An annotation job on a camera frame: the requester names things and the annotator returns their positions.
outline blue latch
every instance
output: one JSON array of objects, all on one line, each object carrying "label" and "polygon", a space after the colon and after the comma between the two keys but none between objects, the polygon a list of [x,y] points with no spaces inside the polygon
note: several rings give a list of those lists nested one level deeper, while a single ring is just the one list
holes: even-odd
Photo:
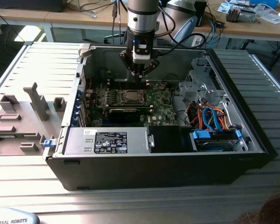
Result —
[{"label": "blue latch", "polygon": [[242,133],[240,130],[236,130],[235,134],[237,135],[238,139],[240,139],[242,137]]},{"label": "blue latch", "polygon": [[193,138],[194,139],[210,139],[210,133],[209,133],[209,131],[205,131],[205,130],[195,130],[193,132]]},{"label": "blue latch", "polygon": [[57,139],[47,139],[43,142],[44,147],[54,148],[56,146]]}]

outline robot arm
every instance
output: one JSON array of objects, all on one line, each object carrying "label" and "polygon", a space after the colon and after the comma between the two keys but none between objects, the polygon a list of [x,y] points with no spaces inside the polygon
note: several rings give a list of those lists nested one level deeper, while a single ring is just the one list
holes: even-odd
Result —
[{"label": "robot arm", "polygon": [[159,65],[152,57],[158,5],[158,0],[128,2],[127,48],[119,56],[137,83]]}]

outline person's hair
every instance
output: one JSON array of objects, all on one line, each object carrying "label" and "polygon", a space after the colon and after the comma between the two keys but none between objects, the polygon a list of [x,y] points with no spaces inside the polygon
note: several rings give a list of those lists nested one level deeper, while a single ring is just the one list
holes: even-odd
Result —
[{"label": "person's hair", "polygon": [[268,197],[259,211],[238,217],[234,224],[280,224],[280,193]]}]

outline desk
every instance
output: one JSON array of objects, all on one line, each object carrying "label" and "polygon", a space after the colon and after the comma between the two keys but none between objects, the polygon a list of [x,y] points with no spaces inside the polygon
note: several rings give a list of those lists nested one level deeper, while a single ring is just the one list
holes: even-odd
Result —
[{"label": "desk", "polygon": [[[93,0],[80,0],[80,4],[93,2]],[[274,25],[261,18],[257,18],[255,23],[239,22],[230,23],[226,21],[224,13],[219,13],[218,9],[222,0],[209,0],[209,6],[213,15],[222,22],[225,22],[225,28],[221,34],[222,37],[253,39],[253,40],[270,40],[280,41],[280,24]],[[105,5],[109,1],[101,1],[98,4],[86,6],[85,9],[96,8]],[[73,2],[71,7],[77,8],[77,2]],[[121,26],[122,30],[127,27],[127,13],[121,8]],[[112,6],[103,7],[96,10],[96,18],[83,14],[81,12],[72,11],[65,8],[62,13],[53,13],[47,11],[18,10],[18,9],[0,9],[0,15],[9,24],[12,25],[36,25],[44,27],[47,40],[54,41],[54,33],[52,28],[78,28],[78,29],[112,29]],[[114,30],[119,30],[119,19],[115,21]],[[201,27],[194,29],[195,32],[208,34],[211,28],[207,21],[203,22]]]}]

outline warning label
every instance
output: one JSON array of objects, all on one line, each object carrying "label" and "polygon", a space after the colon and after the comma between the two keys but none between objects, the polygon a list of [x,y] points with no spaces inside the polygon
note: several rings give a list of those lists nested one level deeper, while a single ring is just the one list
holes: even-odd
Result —
[{"label": "warning label", "polygon": [[96,132],[94,153],[127,153],[126,132]]}]

